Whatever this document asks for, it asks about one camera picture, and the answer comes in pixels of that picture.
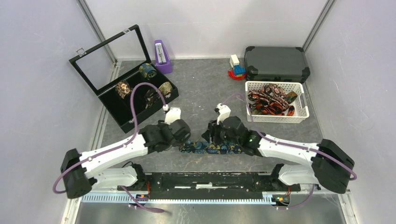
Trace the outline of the blue yellow patterned tie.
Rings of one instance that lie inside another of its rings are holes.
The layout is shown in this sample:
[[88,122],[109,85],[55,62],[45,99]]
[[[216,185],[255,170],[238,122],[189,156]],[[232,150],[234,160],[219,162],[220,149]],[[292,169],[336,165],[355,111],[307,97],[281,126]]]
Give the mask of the blue yellow patterned tie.
[[186,141],[179,152],[188,154],[243,154],[239,145],[224,141],[220,144]]

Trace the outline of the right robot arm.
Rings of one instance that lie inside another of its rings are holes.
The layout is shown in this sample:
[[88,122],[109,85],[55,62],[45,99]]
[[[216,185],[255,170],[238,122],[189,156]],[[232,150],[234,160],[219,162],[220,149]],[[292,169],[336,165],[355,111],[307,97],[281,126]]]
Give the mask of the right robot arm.
[[322,139],[320,143],[302,143],[279,139],[249,130],[241,119],[231,116],[223,121],[210,121],[202,137],[215,144],[228,141],[238,145],[245,154],[273,157],[293,162],[278,164],[273,169],[270,185],[282,190],[287,185],[314,184],[344,194],[350,181],[356,180],[355,162],[336,143]]

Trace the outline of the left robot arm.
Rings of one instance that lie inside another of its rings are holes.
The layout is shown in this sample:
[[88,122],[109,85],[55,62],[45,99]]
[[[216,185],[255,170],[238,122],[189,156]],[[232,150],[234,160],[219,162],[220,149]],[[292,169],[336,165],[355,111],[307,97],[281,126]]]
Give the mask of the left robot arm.
[[95,188],[131,186],[141,190],[147,184],[143,171],[137,171],[132,166],[114,166],[135,157],[182,145],[190,135],[188,124],[176,119],[171,123],[159,121],[155,125],[147,125],[128,138],[93,151],[79,153],[75,148],[70,149],[64,156],[61,174],[53,185],[53,192],[74,199]]

